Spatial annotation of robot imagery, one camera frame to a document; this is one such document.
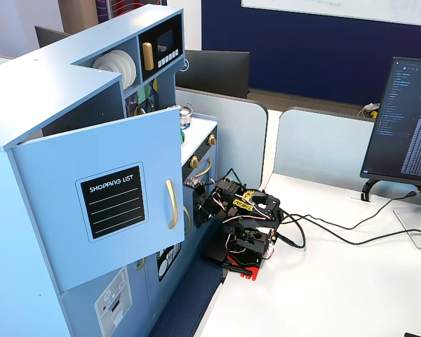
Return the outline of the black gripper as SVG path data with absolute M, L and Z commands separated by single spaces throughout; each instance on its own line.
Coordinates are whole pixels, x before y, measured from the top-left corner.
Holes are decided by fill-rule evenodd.
M 200 202 L 196 204 L 196 224 L 204 224 L 208 221 L 210 214 L 212 225 L 220 224 L 220 212 L 225 210 L 220 200 L 222 189 L 215 187 L 212 192 L 207 193 L 203 187 L 200 195 Z

